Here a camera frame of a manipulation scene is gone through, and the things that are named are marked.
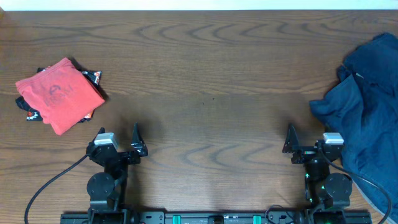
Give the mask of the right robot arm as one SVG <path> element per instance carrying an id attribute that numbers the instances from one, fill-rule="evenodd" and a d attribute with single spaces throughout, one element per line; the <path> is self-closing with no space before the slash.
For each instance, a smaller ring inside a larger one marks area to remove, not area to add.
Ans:
<path id="1" fill-rule="evenodd" d="M 305 199 L 310 202 L 308 208 L 294 213 L 294 223 L 348 223 L 344 208 L 350 205 L 352 178 L 330 172 L 343 143 L 340 133 L 324 133 L 313 146 L 302 146 L 294 126 L 288 125 L 282 152 L 292 155 L 291 163 L 304 166 Z"/>

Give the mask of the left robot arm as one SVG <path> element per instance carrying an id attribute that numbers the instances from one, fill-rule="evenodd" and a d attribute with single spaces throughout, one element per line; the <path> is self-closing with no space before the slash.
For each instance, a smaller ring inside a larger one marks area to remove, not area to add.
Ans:
<path id="1" fill-rule="evenodd" d="M 139 215 L 125 204 L 128 167 L 139 164 L 141 157 L 148 155 L 138 124 L 134 125 L 130 151 L 119 152 L 114 133 L 101 128 L 88 143 L 89 159 L 104 168 L 88 181 L 86 189 L 90 196 L 88 224 L 136 224 Z"/>

